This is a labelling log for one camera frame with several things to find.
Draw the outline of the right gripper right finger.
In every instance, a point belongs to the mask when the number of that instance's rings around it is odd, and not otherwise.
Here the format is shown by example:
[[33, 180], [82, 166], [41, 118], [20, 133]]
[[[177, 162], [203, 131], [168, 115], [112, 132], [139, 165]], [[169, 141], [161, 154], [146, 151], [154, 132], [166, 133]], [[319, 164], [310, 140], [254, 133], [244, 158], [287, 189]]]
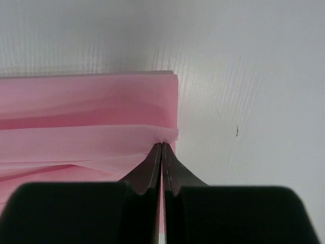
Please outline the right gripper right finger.
[[186, 220], [181, 199], [183, 187], [207, 187], [176, 157], [170, 144], [161, 148], [161, 176], [164, 198], [165, 243], [186, 242]]

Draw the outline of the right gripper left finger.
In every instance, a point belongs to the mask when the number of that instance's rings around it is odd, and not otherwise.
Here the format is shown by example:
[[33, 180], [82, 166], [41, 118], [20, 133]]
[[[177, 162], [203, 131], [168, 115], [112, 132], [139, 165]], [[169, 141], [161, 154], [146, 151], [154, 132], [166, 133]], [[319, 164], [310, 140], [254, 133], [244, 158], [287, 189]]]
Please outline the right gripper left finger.
[[158, 243], [161, 152], [162, 144], [154, 144], [144, 161], [119, 181], [127, 193], [118, 243]]

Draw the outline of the pink t shirt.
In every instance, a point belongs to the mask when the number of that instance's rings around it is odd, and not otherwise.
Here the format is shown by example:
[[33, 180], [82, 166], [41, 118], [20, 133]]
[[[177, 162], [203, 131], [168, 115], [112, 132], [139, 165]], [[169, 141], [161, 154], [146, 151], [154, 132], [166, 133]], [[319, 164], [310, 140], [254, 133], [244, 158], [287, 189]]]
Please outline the pink t shirt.
[[95, 229], [120, 219], [119, 180], [160, 168], [178, 137], [178, 77], [156, 73], [1, 79], [1, 232]]

